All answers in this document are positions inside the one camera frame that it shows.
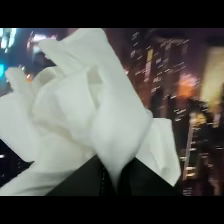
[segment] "folded napkin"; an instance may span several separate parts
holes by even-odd
[[[174,185],[171,122],[144,108],[103,30],[82,28],[39,46],[55,67],[32,83],[20,69],[6,72],[14,91],[0,98],[0,138],[34,163],[0,195],[45,195],[95,154],[115,188],[134,157]]]

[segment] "blue light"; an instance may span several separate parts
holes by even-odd
[[[4,72],[5,72],[5,66],[3,64],[0,64],[0,78],[4,76]]]

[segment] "night cityscape background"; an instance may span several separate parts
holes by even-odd
[[[224,28],[105,28],[144,106],[172,120],[185,196],[224,194]],[[0,96],[11,91],[4,72],[20,67],[32,82],[54,64],[38,42],[61,40],[66,28],[0,28]],[[3,142],[0,187],[30,164]]]

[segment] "crumpled white cloth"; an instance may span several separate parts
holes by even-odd
[[[95,154],[116,188],[134,157],[174,185],[180,176],[171,122],[153,119],[99,28],[43,40],[56,64],[32,83],[6,75],[14,92],[0,98],[0,138],[31,167],[0,195],[45,195]]]

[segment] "black object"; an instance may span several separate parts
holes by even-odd
[[[138,159],[123,169],[118,192],[109,174],[94,156],[47,196],[175,196],[176,190]]]

